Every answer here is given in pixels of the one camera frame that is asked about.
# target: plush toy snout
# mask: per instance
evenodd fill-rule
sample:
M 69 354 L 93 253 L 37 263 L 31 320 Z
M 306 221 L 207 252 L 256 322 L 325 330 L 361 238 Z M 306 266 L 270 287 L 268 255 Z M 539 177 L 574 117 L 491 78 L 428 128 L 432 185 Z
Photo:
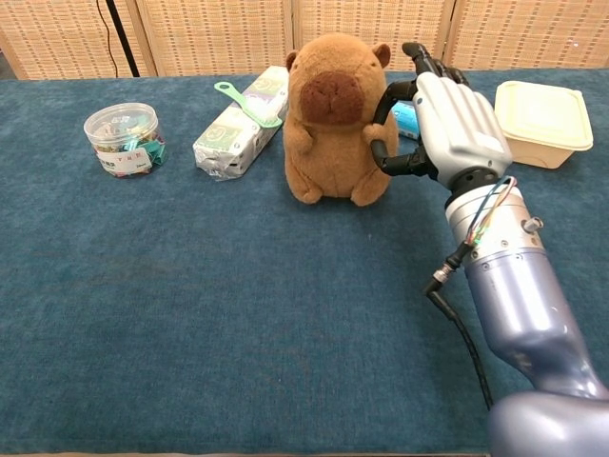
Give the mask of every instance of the plush toy snout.
M 363 101 L 355 77 L 343 71 L 325 71 L 303 86 L 300 103 L 306 122 L 343 126 L 360 120 Z

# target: table surface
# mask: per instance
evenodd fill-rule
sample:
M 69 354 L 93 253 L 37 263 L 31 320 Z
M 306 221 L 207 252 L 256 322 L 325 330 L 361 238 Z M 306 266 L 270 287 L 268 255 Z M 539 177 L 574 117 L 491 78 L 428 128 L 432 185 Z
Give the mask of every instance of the table surface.
M 506 80 L 583 93 L 594 148 L 509 172 L 609 381 L 609 70 L 468 74 L 491 101 Z M 212 86 L 254 78 L 0 82 L 0 453 L 487 450 L 461 336 L 421 294 L 454 248 L 446 191 L 401 177 L 372 207 L 304 206 L 281 131 L 215 182 L 192 151 L 228 103 Z M 117 179 L 83 124 L 129 101 L 156 108 L 170 156 Z M 446 296 L 495 397 L 531 388 L 487 349 L 462 274 Z

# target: food container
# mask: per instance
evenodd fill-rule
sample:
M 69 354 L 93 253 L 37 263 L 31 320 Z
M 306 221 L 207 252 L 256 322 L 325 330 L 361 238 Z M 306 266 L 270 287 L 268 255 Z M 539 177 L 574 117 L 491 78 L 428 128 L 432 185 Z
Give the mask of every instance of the food container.
M 271 66 L 244 90 L 243 96 L 251 107 L 284 121 L 288 82 L 286 67 Z M 240 178 L 280 128 L 262 128 L 232 102 L 192 145 L 195 164 L 216 181 Z
M 497 87 L 495 113 L 514 162 L 557 169 L 593 146 L 581 91 L 522 81 Z
M 124 103 L 101 109 L 85 122 L 102 167 L 113 176 L 146 174 L 167 159 L 165 140 L 154 109 Z

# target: capybara plush toy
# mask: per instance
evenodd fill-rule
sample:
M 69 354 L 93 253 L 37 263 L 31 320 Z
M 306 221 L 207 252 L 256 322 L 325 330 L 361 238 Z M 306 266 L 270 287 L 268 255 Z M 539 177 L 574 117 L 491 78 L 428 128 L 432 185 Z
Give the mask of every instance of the capybara plush toy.
M 344 33 L 322 35 L 286 57 L 285 176 L 301 202 L 350 198 L 363 207 L 386 191 L 390 177 L 375 164 L 370 143 L 384 139 L 389 155 L 398 152 L 393 114 L 372 125 L 390 58 L 387 44 L 368 46 Z

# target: black cord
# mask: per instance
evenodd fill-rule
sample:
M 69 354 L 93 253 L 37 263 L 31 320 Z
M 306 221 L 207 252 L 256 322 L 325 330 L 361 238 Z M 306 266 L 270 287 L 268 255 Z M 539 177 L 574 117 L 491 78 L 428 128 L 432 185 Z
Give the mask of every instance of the black cord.
M 118 13 L 118 10 L 116 9 L 116 4 L 114 3 L 114 0 L 106 0 L 106 5 L 108 6 L 108 11 L 110 12 L 110 17 L 112 18 L 112 23 L 114 24 L 116 33 L 118 34 L 118 39 L 121 42 L 121 47 L 123 48 L 123 52 L 125 53 L 125 57 L 127 58 L 127 62 L 129 63 L 131 74 L 134 78 L 139 78 L 140 71 L 137 69 L 137 64 L 135 63 L 135 59 L 133 58 L 133 52 L 131 52 L 131 46 L 129 45 L 127 35 L 125 34 L 125 28 L 123 27 L 123 21 L 121 21 L 121 16 Z
M 444 316 L 446 316 L 449 321 L 452 321 L 455 324 L 459 330 L 459 333 L 467 346 L 467 350 L 474 364 L 474 369 L 476 370 L 476 374 L 478 376 L 478 381 L 480 383 L 484 402 L 486 403 L 486 408 L 490 410 L 490 408 L 493 406 L 493 396 L 491 394 L 490 387 L 488 386 L 488 380 L 486 378 L 486 373 L 484 372 L 484 366 L 482 365 L 480 355 L 476 349 L 476 344 L 474 343 L 474 340 L 472 340 L 472 337 L 469 334 L 467 327 L 463 323 L 461 316 L 448 304 L 444 298 L 442 298 L 439 293 L 440 288 L 448 280 L 448 276 L 461 266 L 463 258 L 471 251 L 471 249 L 472 248 L 469 245 L 463 242 L 459 245 L 455 252 L 447 256 L 442 267 L 434 273 L 433 278 L 424 289 L 424 294 L 444 314 Z
M 108 32 L 108 54 L 110 56 L 110 59 L 112 59 L 112 64 L 114 64 L 114 75 L 116 78 L 118 78 L 118 67 L 116 66 L 116 61 L 114 60 L 114 56 L 112 55 L 112 48 L 110 46 L 110 29 L 108 27 L 108 24 L 106 24 L 106 19 L 104 19 L 104 14 L 102 13 L 102 9 L 99 6 L 99 0 L 95 0 L 95 4 L 97 5 L 99 17 L 102 18 L 102 22 L 104 23 L 104 26 L 106 26 L 106 31 Z
M 438 292 L 429 292 L 427 297 L 431 302 L 441 311 L 444 315 L 452 321 L 461 337 L 463 338 L 465 345 L 467 346 L 467 350 L 469 351 L 469 355 L 474 363 L 474 369 L 476 370 L 476 374 L 478 375 L 478 382 L 480 383 L 480 388 L 482 391 L 482 396 L 484 397 L 484 402 L 486 403 L 486 408 L 490 410 L 493 406 L 493 396 L 491 394 L 491 389 L 488 386 L 488 381 L 486 379 L 486 373 L 484 372 L 484 366 L 482 365 L 482 360 L 480 355 L 478 354 L 478 350 L 476 349 L 476 344 L 474 340 L 472 340 L 467 327 L 463 323 L 463 320 L 449 304 L 442 298 L 442 296 Z

